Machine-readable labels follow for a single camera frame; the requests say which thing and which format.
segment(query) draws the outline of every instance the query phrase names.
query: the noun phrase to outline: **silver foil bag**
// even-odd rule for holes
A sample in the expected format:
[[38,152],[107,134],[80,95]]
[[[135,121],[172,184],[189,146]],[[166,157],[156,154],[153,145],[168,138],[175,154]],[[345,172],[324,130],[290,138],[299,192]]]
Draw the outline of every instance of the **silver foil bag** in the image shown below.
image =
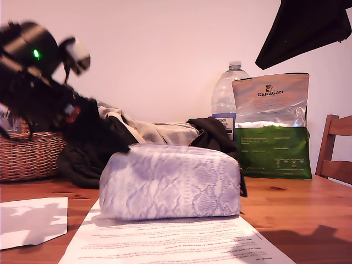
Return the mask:
[[233,82],[236,128],[305,127],[309,74],[276,74]]

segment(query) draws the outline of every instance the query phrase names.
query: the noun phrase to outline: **green label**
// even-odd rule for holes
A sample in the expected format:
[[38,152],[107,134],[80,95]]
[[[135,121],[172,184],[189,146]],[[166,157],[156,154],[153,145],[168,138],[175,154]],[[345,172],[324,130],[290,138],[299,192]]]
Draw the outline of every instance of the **green label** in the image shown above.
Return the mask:
[[312,179],[306,127],[236,128],[246,177]]

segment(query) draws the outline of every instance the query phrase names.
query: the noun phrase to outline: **white paper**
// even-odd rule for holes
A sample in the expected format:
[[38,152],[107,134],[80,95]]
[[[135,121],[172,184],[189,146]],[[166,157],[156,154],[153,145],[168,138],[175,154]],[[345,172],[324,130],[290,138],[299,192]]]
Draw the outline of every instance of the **white paper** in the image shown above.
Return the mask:
[[0,203],[0,248],[38,245],[67,233],[67,197]]
[[241,217],[125,222],[97,201],[59,264],[294,263]]

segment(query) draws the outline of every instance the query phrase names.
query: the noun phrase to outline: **gray cloth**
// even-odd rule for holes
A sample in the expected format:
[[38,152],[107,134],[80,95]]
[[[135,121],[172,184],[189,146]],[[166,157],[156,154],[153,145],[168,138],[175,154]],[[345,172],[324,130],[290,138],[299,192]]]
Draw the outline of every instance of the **gray cloth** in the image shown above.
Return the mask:
[[156,144],[188,146],[198,137],[199,131],[189,123],[150,123],[132,119],[121,109],[98,102],[101,118],[114,116],[141,144],[152,142]]

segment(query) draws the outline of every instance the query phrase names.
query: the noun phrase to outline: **chair back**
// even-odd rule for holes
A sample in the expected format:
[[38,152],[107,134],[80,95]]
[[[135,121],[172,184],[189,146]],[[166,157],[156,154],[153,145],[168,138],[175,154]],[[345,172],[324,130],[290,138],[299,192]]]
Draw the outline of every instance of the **chair back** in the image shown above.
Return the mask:
[[352,184],[352,162],[331,161],[336,136],[352,136],[352,115],[344,118],[332,114],[326,116],[315,174]]

